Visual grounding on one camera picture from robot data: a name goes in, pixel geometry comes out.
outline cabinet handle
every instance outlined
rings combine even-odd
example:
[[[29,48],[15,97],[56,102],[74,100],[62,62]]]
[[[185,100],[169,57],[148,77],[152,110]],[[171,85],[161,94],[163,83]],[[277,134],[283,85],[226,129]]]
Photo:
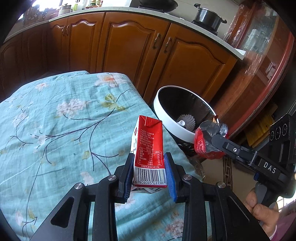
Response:
[[[62,34],[63,34],[63,36],[65,36],[64,30],[65,30],[65,26],[62,28]]]
[[[154,40],[154,44],[153,44],[153,46],[152,46],[153,49],[156,49],[155,45],[156,45],[156,42],[157,42],[157,39],[158,39],[158,38],[160,38],[160,33],[157,34],[157,36],[156,36],[156,38],[155,38],[155,40]]]
[[[165,50],[163,51],[164,53],[167,52],[166,49],[167,49],[168,44],[170,43],[170,41],[172,41],[172,38],[171,38],[171,37],[168,38],[168,42],[167,42],[166,45],[165,45]]]
[[[69,29],[69,25],[68,25],[67,28],[66,28],[66,34],[67,34],[67,36],[69,35],[69,33],[68,33],[68,29]]]

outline screw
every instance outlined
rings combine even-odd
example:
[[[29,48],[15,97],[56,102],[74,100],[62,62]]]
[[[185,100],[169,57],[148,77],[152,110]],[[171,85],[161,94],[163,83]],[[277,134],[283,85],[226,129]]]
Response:
[[[83,186],[84,186],[83,183],[76,183],[74,185],[75,189],[81,189]]]
[[[109,181],[114,181],[117,177],[115,175],[108,176]]]
[[[185,174],[185,175],[183,176],[183,178],[184,178],[185,180],[189,181],[189,180],[192,179],[192,176],[189,175],[189,174]]]
[[[220,188],[224,188],[224,187],[226,187],[226,184],[224,183],[224,182],[218,182],[218,187],[220,187]]]

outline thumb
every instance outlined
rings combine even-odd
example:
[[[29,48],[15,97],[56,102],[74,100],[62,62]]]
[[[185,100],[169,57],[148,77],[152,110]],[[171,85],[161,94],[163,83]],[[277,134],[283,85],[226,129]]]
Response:
[[[253,208],[253,216],[256,219],[264,222],[262,228],[270,237],[274,233],[277,221],[279,219],[279,209],[277,204],[273,209],[270,209],[262,204],[257,204]]]

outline barcode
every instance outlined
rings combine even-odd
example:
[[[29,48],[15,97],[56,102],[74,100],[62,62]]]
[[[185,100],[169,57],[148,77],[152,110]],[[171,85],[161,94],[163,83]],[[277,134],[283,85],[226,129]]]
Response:
[[[138,179],[141,182],[163,182],[165,181],[164,169],[144,169],[138,168]]]

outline camera lens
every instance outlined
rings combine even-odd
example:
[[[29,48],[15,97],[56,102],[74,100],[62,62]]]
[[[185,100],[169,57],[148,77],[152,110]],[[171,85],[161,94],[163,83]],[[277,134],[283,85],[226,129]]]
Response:
[[[274,139],[274,131],[272,131],[271,133],[270,133],[270,140],[272,141]]]
[[[279,139],[280,135],[281,135],[281,128],[278,126],[277,129],[276,129],[276,134],[275,134],[276,140]]]
[[[285,134],[287,134],[287,130],[288,130],[288,126],[287,126],[287,124],[284,124],[283,125],[283,129],[282,129],[282,133],[283,133],[283,136],[285,135]]]

